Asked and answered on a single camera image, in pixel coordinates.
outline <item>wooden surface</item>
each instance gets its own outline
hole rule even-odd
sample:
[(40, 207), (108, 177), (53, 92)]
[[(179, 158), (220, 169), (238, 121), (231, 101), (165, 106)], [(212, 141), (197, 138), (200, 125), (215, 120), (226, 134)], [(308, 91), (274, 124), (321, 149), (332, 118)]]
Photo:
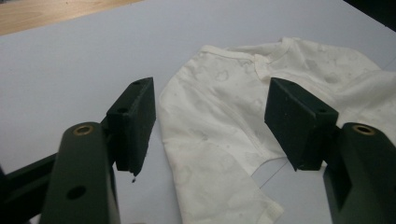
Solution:
[(141, 0), (18, 0), (0, 5), (0, 35), (74, 19)]

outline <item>white table surface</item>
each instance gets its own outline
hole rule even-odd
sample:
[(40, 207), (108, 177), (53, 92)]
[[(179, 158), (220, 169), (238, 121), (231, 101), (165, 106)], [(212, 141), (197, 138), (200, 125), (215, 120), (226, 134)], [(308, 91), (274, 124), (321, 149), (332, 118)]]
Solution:
[[(341, 0), (147, 0), (0, 36), (0, 164), (15, 171), (58, 150), (64, 130), (100, 122), (129, 83), (154, 77), (156, 97), (202, 45), (297, 36), (357, 49), (396, 71), (396, 34)], [(321, 172), (286, 159), (253, 175), (285, 209), (277, 223), (331, 223)], [(159, 123), (135, 183), (116, 172), (122, 223), (181, 223)]]

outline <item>screw hole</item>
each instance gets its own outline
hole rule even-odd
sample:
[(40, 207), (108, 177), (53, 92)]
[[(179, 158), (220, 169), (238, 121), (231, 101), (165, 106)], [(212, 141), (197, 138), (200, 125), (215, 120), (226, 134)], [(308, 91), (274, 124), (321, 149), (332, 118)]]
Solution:
[(364, 125), (355, 125), (352, 127), (355, 132), (361, 133), (361, 134), (365, 134), (365, 135), (374, 135), (375, 134), (375, 130), (364, 126)]
[(82, 197), (86, 191), (87, 189), (84, 186), (77, 186), (75, 188), (72, 188), (67, 192), (67, 199), (69, 200), (78, 199)]
[(74, 131), (73, 134), (74, 135), (85, 135), (85, 134), (89, 134), (93, 131), (93, 127), (91, 125), (82, 125), (77, 127)]
[(123, 113), (128, 112), (128, 109), (127, 108), (120, 108), (120, 109), (117, 110), (117, 112), (123, 114)]

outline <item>white shirt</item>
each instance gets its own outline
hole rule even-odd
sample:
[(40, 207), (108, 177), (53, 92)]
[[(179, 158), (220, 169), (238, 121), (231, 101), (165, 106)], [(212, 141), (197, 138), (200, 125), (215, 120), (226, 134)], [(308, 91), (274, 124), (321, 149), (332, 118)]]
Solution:
[(353, 49), (298, 38), (254, 47), (204, 46), (160, 99), (163, 143), (184, 223), (273, 223), (281, 206), (250, 177), (284, 152), (264, 123), (271, 77), (294, 81), (396, 143), (396, 76)]

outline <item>crumpled fabric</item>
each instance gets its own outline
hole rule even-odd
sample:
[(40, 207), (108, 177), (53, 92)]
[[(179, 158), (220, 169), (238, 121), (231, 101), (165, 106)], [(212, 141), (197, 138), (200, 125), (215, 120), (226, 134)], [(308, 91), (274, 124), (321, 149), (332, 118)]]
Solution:
[(251, 175), (285, 154), (264, 123), (271, 77), (298, 83), (339, 113), (396, 143), (396, 74), (353, 49), (299, 38), (204, 46), (172, 77), (159, 119), (186, 224), (274, 223), (282, 207)]

